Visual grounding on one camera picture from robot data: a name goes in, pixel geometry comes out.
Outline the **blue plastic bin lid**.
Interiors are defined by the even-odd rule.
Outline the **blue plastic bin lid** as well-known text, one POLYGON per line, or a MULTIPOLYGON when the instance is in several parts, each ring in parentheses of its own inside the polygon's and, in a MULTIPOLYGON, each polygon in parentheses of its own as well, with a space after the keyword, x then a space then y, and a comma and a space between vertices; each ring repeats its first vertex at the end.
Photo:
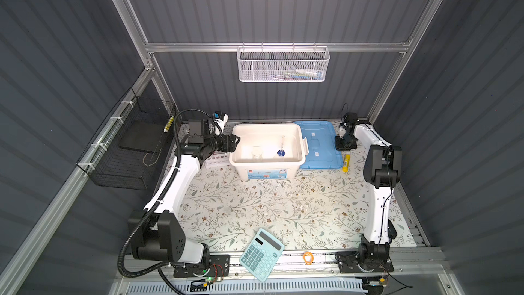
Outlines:
POLYGON ((302 136, 306 138, 309 153, 301 169, 323 170, 341 169, 343 166, 343 156, 336 149, 336 133, 329 121, 296 121, 302 131, 302 136))

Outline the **beige plastic storage bin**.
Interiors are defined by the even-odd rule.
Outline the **beige plastic storage bin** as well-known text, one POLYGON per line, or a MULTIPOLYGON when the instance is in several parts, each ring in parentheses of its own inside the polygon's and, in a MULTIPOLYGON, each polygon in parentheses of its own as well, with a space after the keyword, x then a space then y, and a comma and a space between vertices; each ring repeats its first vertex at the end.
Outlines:
POLYGON ((229 154, 229 163, 236 169, 241 180, 290 180, 309 153, 308 143, 302 136, 301 128, 294 123, 287 124, 237 124, 232 134, 241 138, 236 151, 229 154), (281 137, 285 136, 284 157, 277 151, 281 137), (252 147, 263 149, 262 159, 252 158, 252 147))

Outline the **small blue-based flask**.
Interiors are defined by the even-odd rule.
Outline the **small blue-based flask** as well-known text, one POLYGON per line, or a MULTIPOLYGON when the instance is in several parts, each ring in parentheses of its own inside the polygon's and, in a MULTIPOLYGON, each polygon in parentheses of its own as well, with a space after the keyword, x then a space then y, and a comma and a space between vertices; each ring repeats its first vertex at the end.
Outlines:
POLYGON ((284 146, 285 146, 285 136, 282 136, 281 137, 281 147, 279 148, 279 150, 277 151, 277 155, 279 157, 284 157, 286 152, 284 150, 284 146))

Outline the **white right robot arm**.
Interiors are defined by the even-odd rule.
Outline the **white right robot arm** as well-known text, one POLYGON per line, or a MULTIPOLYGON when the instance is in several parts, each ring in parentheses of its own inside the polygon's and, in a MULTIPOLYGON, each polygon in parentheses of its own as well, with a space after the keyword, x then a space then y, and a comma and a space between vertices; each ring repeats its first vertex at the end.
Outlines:
POLYGON ((362 174, 369 186, 371 200, 366 227, 353 263, 365 273, 391 273, 394 267, 390 259, 390 244, 397 237, 397 231, 389 220, 389 210, 394 189, 401 179, 403 151, 386 141, 356 113, 345 113, 334 138, 335 147, 337 150, 355 150, 358 142, 366 154, 362 174))

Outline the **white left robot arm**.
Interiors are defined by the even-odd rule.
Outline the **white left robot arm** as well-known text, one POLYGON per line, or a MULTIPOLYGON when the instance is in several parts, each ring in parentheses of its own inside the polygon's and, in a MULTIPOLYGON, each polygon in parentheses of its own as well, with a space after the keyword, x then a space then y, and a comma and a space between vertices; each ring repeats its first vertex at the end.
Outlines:
POLYGON ((209 247, 186 236, 178 221, 180 206, 204 162, 215 152, 235 152, 241 139, 224 133, 226 113, 204 116, 196 133, 184 138, 174 133, 173 165, 144 209, 134 211, 128 219, 130 234, 117 257, 122 277, 141 277, 165 266, 209 269, 209 247))

